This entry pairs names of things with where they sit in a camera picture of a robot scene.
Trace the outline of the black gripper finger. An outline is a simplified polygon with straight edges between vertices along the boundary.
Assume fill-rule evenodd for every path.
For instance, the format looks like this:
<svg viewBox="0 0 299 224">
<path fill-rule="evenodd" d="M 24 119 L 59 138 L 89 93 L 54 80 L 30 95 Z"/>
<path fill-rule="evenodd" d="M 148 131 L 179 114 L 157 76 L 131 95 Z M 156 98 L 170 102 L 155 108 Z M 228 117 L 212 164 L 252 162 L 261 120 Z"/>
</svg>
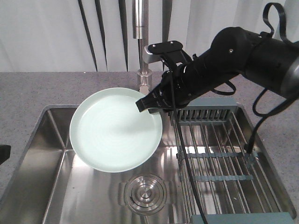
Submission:
<svg viewBox="0 0 299 224">
<path fill-rule="evenodd" d="M 0 165 L 10 158 L 10 152 L 10 145 L 0 145 Z"/>
</svg>

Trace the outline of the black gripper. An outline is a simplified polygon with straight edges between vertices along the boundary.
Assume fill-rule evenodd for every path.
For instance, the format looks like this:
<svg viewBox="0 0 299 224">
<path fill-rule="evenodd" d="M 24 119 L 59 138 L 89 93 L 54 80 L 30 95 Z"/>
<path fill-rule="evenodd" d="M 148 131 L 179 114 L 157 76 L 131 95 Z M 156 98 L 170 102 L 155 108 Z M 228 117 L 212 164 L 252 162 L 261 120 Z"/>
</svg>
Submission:
<svg viewBox="0 0 299 224">
<path fill-rule="evenodd" d="M 181 64 L 162 74 L 154 90 L 136 101 L 139 112 L 163 114 L 164 110 L 183 108 L 195 98 L 210 91 L 210 70 L 204 64 Z"/>
</svg>

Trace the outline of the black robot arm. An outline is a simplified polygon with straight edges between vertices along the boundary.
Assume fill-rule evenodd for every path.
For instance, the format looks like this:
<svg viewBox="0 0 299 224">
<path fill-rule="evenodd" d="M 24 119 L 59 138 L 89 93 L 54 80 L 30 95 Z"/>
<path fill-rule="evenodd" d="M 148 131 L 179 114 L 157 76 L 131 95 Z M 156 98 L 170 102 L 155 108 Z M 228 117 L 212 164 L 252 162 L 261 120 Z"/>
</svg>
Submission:
<svg viewBox="0 0 299 224">
<path fill-rule="evenodd" d="M 145 61 L 162 61 L 168 71 L 161 82 L 136 102 L 139 111 L 172 111 L 226 83 L 237 75 L 286 99 L 299 94 L 299 46 L 286 44 L 268 33 L 228 27 L 213 39 L 202 55 L 191 58 L 178 41 L 145 48 Z"/>
</svg>

